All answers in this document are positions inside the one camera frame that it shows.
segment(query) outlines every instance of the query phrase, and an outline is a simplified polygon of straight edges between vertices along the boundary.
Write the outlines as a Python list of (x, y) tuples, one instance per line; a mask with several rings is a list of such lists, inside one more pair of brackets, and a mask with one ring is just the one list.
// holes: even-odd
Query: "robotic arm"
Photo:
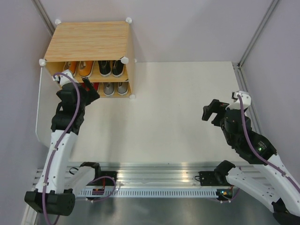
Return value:
[(35, 190), (26, 192), (25, 202), (40, 213), (68, 216), (74, 208), (75, 197), (79, 192), (89, 182), (100, 177), (99, 164), (85, 162), (81, 164), (79, 171), (65, 182), (68, 159), (84, 120), (85, 107), (100, 96), (87, 78), (83, 79), (83, 82), (89, 91), (73, 78), (70, 70), (60, 73), (55, 80), (60, 83), (62, 89), (56, 93), (61, 102), (52, 118), (51, 145), (42, 176)]
[(270, 141), (252, 130), (250, 118), (244, 115), (251, 105), (249, 94), (233, 92), (232, 99), (232, 104), (212, 100), (203, 108), (202, 120), (207, 121), (212, 113), (216, 113), (211, 123), (221, 127), (227, 144), (259, 170), (274, 189), (245, 175), (226, 160), (214, 170), (215, 178), (220, 185), (237, 186), (259, 200), (281, 225), (300, 224), (299, 184), (285, 168)]

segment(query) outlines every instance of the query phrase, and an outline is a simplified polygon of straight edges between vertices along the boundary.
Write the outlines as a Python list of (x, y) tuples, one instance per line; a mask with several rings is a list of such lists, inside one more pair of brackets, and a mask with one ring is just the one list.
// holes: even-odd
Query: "white table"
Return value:
[[(37, 136), (49, 146), (59, 88), (44, 71)], [(100, 98), (87, 106), (70, 161), (244, 165), (221, 129), (201, 120), (203, 106), (214, 98), (232, 102), (238, 89), (231, 62), (136, 63), (136, 99)]]

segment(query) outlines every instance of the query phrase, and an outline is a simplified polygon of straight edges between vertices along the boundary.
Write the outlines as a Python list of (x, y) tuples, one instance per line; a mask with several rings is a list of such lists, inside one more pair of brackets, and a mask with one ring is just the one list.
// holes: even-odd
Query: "gray floor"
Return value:
[[(40, 216), (39, 225), (46, 225)], [(232, 203), (208, 199), (111, 198), (77, 201), (58, 225), (277, 225), (272, 213), (241, 192)]]

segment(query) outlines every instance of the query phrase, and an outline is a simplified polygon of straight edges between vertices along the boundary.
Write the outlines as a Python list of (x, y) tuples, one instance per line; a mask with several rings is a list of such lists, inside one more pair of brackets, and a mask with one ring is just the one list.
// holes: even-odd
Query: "white wall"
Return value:
[(133, 19), (144, 61), (238, 62), (271, 0), (41, 0), (52, 22)]
[(35, 136), (35, 119), (38, 59), (50, 34), (30, 0), (0, 1), (0, 21), (0, 223), (17, 225), (47, 154)]
[(244, 65), (263, 133), (300, 182), (300, 1), (281, 1)]

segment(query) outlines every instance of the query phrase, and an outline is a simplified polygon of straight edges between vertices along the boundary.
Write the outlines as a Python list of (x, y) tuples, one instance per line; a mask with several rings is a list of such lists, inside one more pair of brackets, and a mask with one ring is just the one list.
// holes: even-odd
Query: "shoe rack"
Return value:
[[(129, 22), (62, 22), (57, 25), (44, 58), (44, 68), (51, 75), (62, 72), (66, 61), (77, 61), (75, 79), (82, 83), (78, 67), (80, 61), (95, 61), (92, 69), (92, 83), (100, 83), (100, 97), (103, 82), (113, 82), (115, 94), (111, 97), (129, 97), (134, 90), (135, 58)], [(99, 71), (98, 60), (121, 60), (124, 72), (120, 77), (111, 73), (103, 77)], [(119, 95), (117, 82), (128, 82), (126, 95)]]

